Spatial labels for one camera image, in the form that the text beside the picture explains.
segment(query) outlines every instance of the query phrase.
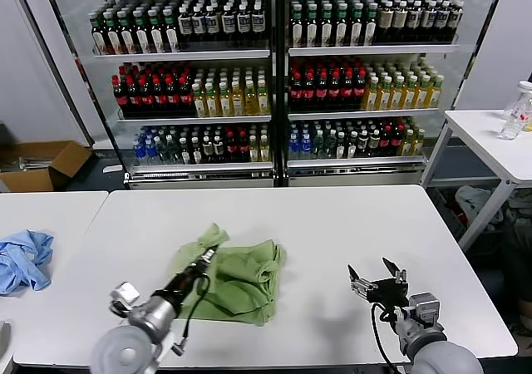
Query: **green towel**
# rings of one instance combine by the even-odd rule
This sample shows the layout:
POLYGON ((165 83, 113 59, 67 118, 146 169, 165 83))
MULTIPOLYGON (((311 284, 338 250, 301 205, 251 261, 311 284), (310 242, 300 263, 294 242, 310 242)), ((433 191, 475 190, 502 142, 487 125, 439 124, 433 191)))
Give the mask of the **green towel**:
MULTIPOLYGON (((183 270, 206 248, 220 245, 229 236, 216 224, 198 239, 180 248, 175 271, 183 270)), ((207 271, 209 291, 193 318, 263 325, 275 314, 278 272, 286 257, 270 239, 253 247, 219 248, 207 271)), ((188 317, 199 295, 186 298, 180 317, 188 317)))

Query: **display fridge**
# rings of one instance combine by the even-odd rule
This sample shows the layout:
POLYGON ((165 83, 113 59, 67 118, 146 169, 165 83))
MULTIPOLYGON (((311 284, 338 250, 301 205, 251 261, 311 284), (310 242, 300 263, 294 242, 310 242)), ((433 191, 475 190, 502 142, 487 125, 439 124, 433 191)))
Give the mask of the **display fridge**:
POLYGON ((416 183, 496 2, 25 0, 131 188, 416 183))

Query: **clear plastic bottle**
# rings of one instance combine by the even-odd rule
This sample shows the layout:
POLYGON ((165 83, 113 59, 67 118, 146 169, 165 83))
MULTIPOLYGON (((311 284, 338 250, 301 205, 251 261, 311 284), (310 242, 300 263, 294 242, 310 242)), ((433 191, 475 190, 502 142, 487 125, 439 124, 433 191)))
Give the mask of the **clear plastic bottle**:
POLYGON ((500 136, 504 140, 513 140, 523 130, 531 116, 532 91, 529 91, 515 103, 514 110, 512 110, 510 117, 500 131, 500 136))

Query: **fridge shelf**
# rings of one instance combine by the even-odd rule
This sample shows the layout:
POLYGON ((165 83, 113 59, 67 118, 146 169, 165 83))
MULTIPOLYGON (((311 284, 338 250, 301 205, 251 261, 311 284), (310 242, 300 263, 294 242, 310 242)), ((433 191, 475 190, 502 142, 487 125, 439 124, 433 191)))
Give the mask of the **fridge shelf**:
POLYGON ((94 56, 99 62, 210 61, 268 58, 270 50, 223 50, 205 52, 162 52, 151 54, 113 54, 94 56))
POLYGON ((473 46, 460 44, 405 44, 393 46, 353 46, 353 47, 298 47, 289 48, 291 57, 319 56, 361 56, 368 54, 417 54, 430 52, 456 52, 473 50, 473 46))
POLYGON ((271 115, 257 116, 214 116, 209 118, 170 118, 170 119, 119 119, 124 125, 158 126, 158 125, 209 125, 221 123, 264 123, 272 120, 271 115))
POLYGON ((383 156, 375 158, 351 158, 343 160, 289 160, 290 170, 352 168, 358 166, 423 165, 426 158, 416 156, 383 156))
POLYGON ((391 116, 424 116, 433 115, 441 108, 425 108, 419 110, 393 110, 393 111, 335 111, 288 114, 289 121, 319 121, 321 119, 358 119, 381 118, 391 116))

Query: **cardboard box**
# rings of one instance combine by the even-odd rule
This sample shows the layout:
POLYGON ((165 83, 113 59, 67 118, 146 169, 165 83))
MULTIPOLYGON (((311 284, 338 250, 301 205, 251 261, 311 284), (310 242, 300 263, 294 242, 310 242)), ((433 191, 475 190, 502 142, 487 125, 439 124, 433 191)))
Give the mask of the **cardboard box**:
POLYGON ((29 193, 58 191, 79 171, 92 152, 74 141, 21 143, 0 147, 0 162, 11 163, 19 156, 53 160, 47 169, 0 173, 0 191, 29 193))

